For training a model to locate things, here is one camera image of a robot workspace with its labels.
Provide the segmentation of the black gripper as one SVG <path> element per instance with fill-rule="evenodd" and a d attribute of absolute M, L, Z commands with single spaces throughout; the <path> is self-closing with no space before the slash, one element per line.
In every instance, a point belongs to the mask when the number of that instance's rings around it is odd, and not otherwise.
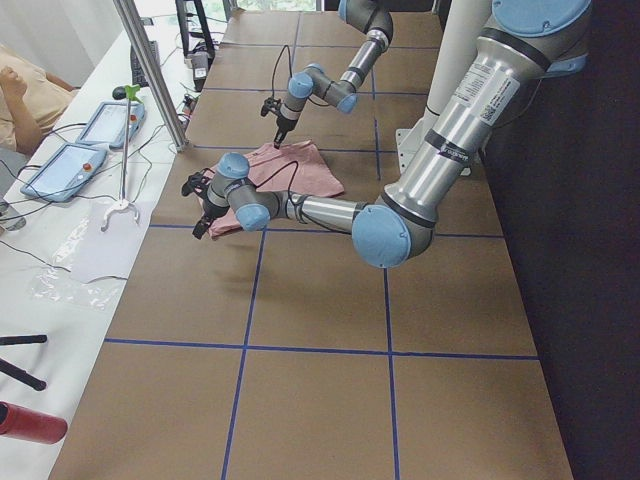
<path fill-rule="evenodd" d="M 299 112 L 287 107 L 284 102 L 274 97 L 264 100 L 260 109 L 260 116 L 266 117 L 268 114 L 276 116 L 277 131 L 274 136 L 273 146 L 279 149 L 289 132 L 293 131 L 299 120 Z"/>
<path fill-rule="evenodd" d="M 191 174 L 181 187 L 182 196 L 186 197 L 190 194 L 195 194 L 202 202 L 203 214 L 192 232 L 197 239 L 201 239 L 204 236 L 215 220 L 224 217 L 228 213 L 226 198 L 209 188 L 212 177 L 207 176 L 206 173 L 215 175 L 212 169 L 204 168 Z"/>

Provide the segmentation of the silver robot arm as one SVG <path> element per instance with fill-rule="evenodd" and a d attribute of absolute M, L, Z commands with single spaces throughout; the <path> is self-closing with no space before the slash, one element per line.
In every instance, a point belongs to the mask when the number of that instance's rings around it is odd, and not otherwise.
<path fill-rule="evenodd" d="M 364 35 L 363 42 L 339 76 L 330 75 L 320 63 L 311 62 L 290 75 L 282 97 L 271 95 L 264 100 L 260 115 L 272 114 L 276 118 L 272 141 L 276 149 L 296 128 L 305 106 L 312 100 L 319 100 L 343 114 L 351 113 L 358 102 L 359 90 L 392 43 L 394 24 L 382 2 L 341 1 L 338 16 Z"/>
<path fill-rule="evenodd" d="M 247 231 L 287 218 L 347 234 L 361 258 L 378 268 L 423 253 L 433 239 L 439 203 L 521 88 L 584 67 L 591 13 L 588 1 L 452 2 L 432 83 L 448 99 L 401 132 L 401 176 L 374 203 L 260 191 L 250 180 L 248 159 L 228 153 L 211 174 L 193 174 L 183 185 L 184 194 L 202 202 L 194 235 L 203 236 L 233 212 Z"/>

